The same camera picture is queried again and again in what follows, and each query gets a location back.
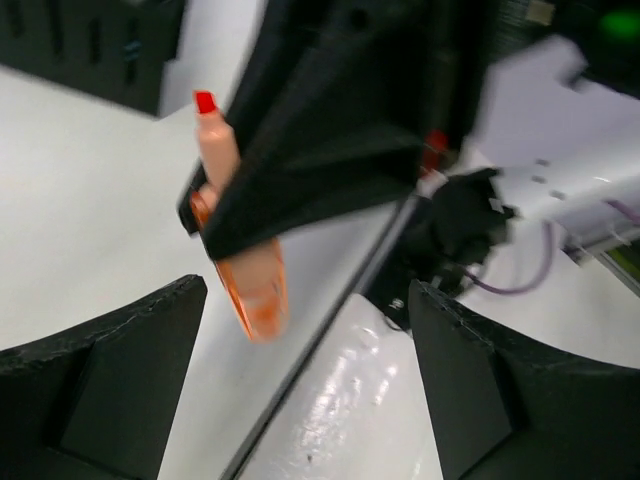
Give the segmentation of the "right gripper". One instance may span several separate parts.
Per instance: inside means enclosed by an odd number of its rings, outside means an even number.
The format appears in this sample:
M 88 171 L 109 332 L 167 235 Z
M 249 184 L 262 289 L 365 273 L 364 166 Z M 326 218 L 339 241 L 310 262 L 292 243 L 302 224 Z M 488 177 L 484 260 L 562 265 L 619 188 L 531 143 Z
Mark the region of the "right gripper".
M 269 1 L 223 112 L 240 166 L 201 230 L 221 260 L 408 194 L 457 153 L 495 58 L 499 1 Z M 194 235 L 190 194 L 177 213 Z

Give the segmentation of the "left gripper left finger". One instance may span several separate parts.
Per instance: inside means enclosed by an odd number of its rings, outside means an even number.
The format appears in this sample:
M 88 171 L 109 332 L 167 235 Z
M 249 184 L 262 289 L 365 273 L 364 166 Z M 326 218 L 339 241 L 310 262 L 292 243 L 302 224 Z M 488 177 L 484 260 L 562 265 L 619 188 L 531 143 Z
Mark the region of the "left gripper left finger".
M 157 478 L 206 296 L 187 275 L 2 351 L 2 478 Z

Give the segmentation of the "orange translucent highlighter pen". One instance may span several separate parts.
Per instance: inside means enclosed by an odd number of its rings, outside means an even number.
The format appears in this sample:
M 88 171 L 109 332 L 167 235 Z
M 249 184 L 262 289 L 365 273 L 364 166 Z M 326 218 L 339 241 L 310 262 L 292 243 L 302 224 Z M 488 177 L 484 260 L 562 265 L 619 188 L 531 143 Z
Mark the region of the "orange translucent highlighter pen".
M 189 205 L 203 242 L 214 252 L 214 265 L 239 323 L 249 340 L 264 343 L 277 338 L 289 319 L 287 279 L 279 240 L 246 240 L 244 231 L 208 221 L 233 180 L 241 154 L 233 127 L 208 90 L 193 92 L 199 153 L 204 184 L 190 194 Z

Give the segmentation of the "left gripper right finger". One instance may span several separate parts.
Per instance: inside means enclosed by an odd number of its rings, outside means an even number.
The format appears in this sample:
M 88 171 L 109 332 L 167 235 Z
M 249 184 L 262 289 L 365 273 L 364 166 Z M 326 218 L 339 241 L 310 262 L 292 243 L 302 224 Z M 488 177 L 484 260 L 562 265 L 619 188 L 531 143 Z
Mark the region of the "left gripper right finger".
M 635 479 L 639 373 L 481 316 L 421 282 L 413 340 L 446 479 Z

